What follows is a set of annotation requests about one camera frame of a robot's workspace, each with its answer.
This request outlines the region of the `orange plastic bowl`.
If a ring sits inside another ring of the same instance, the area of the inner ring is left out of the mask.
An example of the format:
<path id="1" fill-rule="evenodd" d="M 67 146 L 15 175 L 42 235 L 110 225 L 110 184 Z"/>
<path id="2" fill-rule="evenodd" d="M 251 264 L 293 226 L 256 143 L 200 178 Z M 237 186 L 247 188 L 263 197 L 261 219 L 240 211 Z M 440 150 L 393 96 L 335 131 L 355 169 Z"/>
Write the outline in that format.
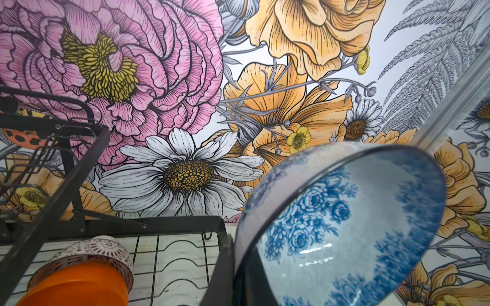
<path id="1" fill-rule="evenodd" d="M 108 263 L 88 261 L 42 280 L 17 305 L 128 305 L 123 276 Z"/>

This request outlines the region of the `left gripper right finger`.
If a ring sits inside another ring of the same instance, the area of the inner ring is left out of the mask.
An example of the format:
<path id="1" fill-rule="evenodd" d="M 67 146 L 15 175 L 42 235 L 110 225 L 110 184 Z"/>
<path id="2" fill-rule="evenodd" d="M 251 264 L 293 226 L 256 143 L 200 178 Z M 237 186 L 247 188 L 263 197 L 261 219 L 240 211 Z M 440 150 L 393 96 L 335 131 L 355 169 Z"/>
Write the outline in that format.
<path id="1" fill-rule="evenodd" d="M 262 260 L 250 260 L 239 274 L 239 305 L 278 306 Z"/>

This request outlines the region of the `blue floral ceramic bowl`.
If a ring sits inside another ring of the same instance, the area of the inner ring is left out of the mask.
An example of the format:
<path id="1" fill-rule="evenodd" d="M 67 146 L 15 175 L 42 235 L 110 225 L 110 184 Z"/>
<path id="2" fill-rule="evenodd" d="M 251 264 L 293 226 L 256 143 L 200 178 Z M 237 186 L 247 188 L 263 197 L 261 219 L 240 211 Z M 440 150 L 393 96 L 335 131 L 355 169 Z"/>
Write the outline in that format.
<path id="1" fill-rule="evenodd" d="M 279 305 L 377 305 L 433 241 L 446 187 L 409 145 L 335 142 L 264 175 L 241 214 L 235 280 L 262 260 Z"/>

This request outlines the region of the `black wire dish rack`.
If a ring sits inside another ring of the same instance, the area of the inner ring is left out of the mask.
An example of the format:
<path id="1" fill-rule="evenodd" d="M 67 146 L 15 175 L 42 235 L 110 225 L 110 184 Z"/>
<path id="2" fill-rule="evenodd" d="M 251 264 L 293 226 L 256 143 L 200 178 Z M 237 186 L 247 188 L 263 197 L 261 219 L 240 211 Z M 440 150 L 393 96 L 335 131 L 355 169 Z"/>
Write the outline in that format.
<path id="1" fill-rule="evenodd" d="M 63 183 L 48 197 L 45 208 L 34 221 L 1 221 L 1 243 L 9 247 L 1 260 L 2 305 L 15 295 L 17 285 L 47 242 L 103 234 L 117 238 L 199 234 L 205 241 L 217 236 L 220 251 L 227 239 L 227 231 L 223 219 L 216 216 L 121 219 L 84 208 L 80 188 L 108 145 L 108 128 L 97 123 L 93 111 L 80 100 L 6 86 L 1 87 L 1 92 L 68 103 L 85 112 L 84 117 L 67 121 L 1 115 L 1 127 L 39 132 L 47 139 L 46 144 L 37 148 L 29 162 L 22 166 L 20 176 L 1 186 L 2 193 L 28 187 L 34 173 L 50 168 L 47 159 L 55 153 L 61 154 L 65 170 Z"/>

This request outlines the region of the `white perforated strainer bowl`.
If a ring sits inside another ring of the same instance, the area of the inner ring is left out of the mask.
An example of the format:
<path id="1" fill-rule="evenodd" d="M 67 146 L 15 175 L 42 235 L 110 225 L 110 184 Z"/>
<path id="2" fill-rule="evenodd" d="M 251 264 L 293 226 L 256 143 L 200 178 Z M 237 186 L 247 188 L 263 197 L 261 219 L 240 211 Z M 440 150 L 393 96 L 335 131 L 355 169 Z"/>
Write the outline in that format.
<path id="1" fill-rule="evenodd" d="M 33 289 L 46 277 L 58 271 L 87 261 L 108 263 L 122 275 L 128 291 L 133 288 L 133 260 L 130 252 L 114 237 L 101 235 L 75 242 L 62 249 L 33 274 L 27 289 Z"/>

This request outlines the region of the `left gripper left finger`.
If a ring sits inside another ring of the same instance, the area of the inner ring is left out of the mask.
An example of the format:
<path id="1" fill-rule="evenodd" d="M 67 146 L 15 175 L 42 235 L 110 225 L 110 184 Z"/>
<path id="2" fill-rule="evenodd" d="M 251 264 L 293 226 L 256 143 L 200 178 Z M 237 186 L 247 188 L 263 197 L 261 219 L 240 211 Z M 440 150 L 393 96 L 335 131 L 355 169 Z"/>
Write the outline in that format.
<path id="1" fill-rule="evenodd" d="M 234 241 L 227 236 L 199 306 L 230 306 L 234 295 Z"/>

